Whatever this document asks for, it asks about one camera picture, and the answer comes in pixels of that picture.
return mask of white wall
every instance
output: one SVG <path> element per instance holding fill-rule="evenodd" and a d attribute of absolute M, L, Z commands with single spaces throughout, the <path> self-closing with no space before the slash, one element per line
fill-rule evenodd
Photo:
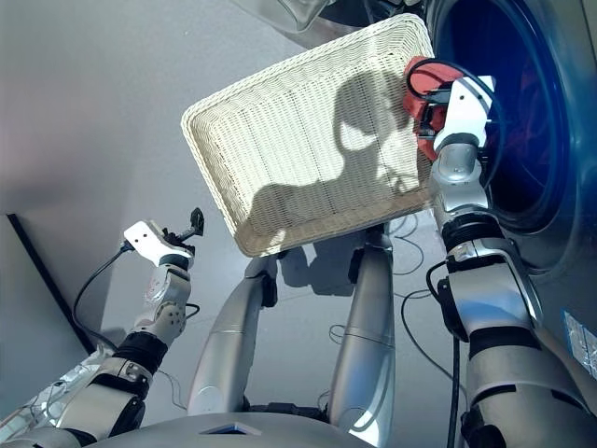
<path fill-rule="evenodd" d="M 0 420 L 87 356 L 0 216 Z"/>

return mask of washing machine drum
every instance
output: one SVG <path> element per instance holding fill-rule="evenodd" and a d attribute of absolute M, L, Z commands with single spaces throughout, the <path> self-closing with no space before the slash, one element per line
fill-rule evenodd
<path fill-rule="evenodd" d="M 594 209 L 580 184 L 590 183 L 583 170 L 595 166 L 597 152 L 589 147 L 595 124 L 584 126 L 585 102 L 595 96 L 595 59 L 583 2 L 432 0 L 428 14 L 438 57 L 496 78 L 507 139 L 493 204 L 503 227 L 520 237 L 529 264 L 547 272 L 569 249 L 579 215 Z M 563 27 L 574 30 L 567 43 Z M 497 131 L 488 126 L 489 145 Z"/>

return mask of red cloth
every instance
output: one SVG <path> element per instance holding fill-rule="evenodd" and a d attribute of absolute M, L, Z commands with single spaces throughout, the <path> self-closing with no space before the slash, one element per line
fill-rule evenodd
<path fill-rule="evenodd" d="M 410 60 L 409 65 L 405 69 L 405 75 L 410 71 L 410 68 L 415 65 L 418 61 L 426 59 L 423 56 L 415 56 Z M 462 76 L 458 70 L 454 70 L 451 67 L 442 65 L 441 63 L 429 63 L 417 68 L 410 77 L 412 88 L 420 93 L 427 93 L 434 89 L 437 89 L 445 82 L 454 81 L 455 79 Z M 415 97 L 410 91 L 404 96 L 402 105 L 409 114 L 411 114 L 416 120 L 421 121 L 423 110 L 425 108 L 425 101 Z M 434 107 L 433 117 L 431 119 L 431 127 L 435 131 L 439 131 L 444 126 L 446 121 L 446 110 L 445 106 Z M 430 160 L 434 161 L 437 158 L 436 152 L 433 149 L 433 140 L 427 140 L 423 138 L 418 139 L 419 149 L 427 156 Z"/>

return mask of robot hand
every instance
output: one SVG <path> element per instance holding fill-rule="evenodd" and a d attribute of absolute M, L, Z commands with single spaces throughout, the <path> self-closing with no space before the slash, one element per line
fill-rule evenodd
<path fill-rule="evenodd" d="M 153 375 L 187 320 L 187 269 L 195 248 L 184 241 L 202 233 L 199 209 L 191 215 L 191 228 L 180 235 L 160 231 L 153 221 L 139 221 L 124 232 L 128 244 L 156 266 L 146 292 L 146 309 L 112 357 L 75 394 L 57 427 L 36 429 L 3 446 L 80 447 L 141 425 Z"/>
<path fill-rule="evenodd" d="M 494 99 L 493 80 L 480 82 L 486 86 L 478 77 L 453 82 L 429 182 L 449 273 L 433 292 L 448 330 L 470 343 L 462 433 L 471 448 L 597 446 L 597 420 L 535 336 L 540 302 L 480 183 Z"/>

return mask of wicker basket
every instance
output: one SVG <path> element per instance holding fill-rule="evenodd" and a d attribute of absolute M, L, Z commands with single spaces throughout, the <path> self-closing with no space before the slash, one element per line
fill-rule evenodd
<path fill-rule="evenodd" d="M 250 257 L 426 205 L 429 162 L 402 107 L 403 72 L 432 56 L 404 14 L 277 63 L 187 110 L 182 127 Z"/>

